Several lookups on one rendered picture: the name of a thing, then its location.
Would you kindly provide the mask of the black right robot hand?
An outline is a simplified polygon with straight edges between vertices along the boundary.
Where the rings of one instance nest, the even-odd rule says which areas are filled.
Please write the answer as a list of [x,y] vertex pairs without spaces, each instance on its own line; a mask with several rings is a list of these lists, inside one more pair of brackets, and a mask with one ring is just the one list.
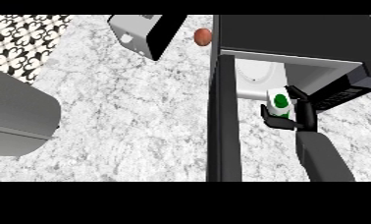
[[293,85],[285,85],[284,88],[293,104],[290,118],[272,116],[265,104],[260,106],[263,123],[273,129],[315,132],[318,130],[318,115],[309,96]]

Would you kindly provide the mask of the white green milk carton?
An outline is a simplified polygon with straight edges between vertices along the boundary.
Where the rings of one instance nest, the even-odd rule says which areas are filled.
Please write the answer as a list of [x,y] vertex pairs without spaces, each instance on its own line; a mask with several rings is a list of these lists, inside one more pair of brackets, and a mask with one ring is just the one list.
[[293,104],[284,87],[266,90],[266,108],[272,116],[290,118]]

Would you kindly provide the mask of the dark grey microwave door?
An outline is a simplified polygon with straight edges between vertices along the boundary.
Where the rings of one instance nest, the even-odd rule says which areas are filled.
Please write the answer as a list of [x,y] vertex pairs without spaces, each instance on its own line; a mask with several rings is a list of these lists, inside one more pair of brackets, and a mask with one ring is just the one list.
[[240,182],[240,142],[234,57],[220,55],[212,74],[207,110],[209,182]]

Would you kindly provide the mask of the dark grey microwave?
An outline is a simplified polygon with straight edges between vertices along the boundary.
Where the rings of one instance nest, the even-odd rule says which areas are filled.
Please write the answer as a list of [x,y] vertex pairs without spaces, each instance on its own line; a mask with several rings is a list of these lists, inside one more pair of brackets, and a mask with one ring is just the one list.
[[371,93],[369,15],[215,15],[213,53],[285,65],[319,111]]

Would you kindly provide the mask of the brown egg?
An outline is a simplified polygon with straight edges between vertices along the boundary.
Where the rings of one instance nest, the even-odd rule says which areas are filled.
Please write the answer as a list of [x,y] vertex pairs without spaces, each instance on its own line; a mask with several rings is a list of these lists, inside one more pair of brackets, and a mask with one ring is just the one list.
[[198,28],[194,32],[194,42],[198,46],[207,46],[212,42],[212,32],[206,28]]

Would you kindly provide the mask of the grey black toaster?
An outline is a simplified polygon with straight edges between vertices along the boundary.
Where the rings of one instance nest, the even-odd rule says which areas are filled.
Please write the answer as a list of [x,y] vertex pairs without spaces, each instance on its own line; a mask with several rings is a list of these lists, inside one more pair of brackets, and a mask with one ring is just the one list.
[[185,15],[113,15],[107,21],[120,45],[157,61]]

